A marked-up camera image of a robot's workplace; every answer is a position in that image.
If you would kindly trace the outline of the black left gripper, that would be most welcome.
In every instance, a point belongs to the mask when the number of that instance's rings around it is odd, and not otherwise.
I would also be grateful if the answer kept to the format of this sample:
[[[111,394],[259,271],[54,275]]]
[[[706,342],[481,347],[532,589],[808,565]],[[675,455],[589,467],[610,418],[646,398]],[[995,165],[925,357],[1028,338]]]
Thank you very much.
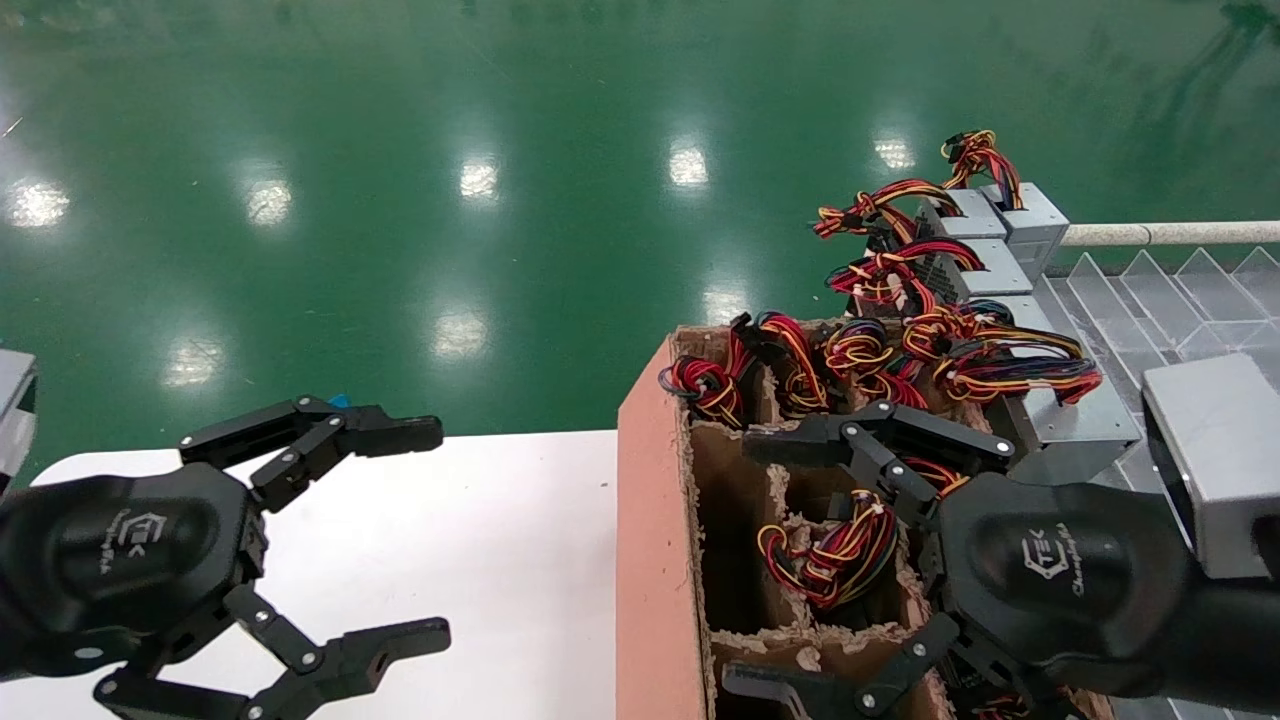
[[[174,471],[15,493],[1,515],[3,680],[127,664],[93,691],[119,719],[308,719],[374,693],[392,664],[448,650],[449,623],[426,618],[315,644],[250,587],[265,566],[261,510],[279,512],[348,456],[429,452],[443,439],[438,416],[300,396],[191,433],[179,454],[196,464]],[[256,457],[268,461],[251,474],[251,492],[221,471]],[[232,618],[284,665],[273,684],[246,696],[159,678]]]

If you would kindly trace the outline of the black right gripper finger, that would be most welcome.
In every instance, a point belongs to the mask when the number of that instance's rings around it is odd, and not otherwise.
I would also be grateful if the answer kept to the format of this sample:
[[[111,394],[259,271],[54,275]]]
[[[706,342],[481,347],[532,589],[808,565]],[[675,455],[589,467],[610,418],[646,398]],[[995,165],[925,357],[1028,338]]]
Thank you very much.
[[[910,457],[974,477],[1005,470],[1014,455],[1005,438],[884,401],[847,415],[808,415],[792,429],[748,430],[742,442],[744,452],[760,464],[844,469],[890,500],[908,527],[928,527],[942,497],[908,465]]]

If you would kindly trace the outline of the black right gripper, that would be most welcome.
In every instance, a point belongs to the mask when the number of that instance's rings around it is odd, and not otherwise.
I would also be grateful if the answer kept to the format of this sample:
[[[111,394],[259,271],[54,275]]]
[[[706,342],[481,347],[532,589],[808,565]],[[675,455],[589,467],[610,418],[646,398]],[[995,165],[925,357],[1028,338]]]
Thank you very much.
[[[934,520],[943,612],[870,680],[733,662],[722,688],[774,701],[796,719],[896,719],[954,655],[1023,697],[1027,719],[1084,719],[1060,685],[1161,692],[1169,630],[1204,584],[1165,497],[983,473],[942,498]]]

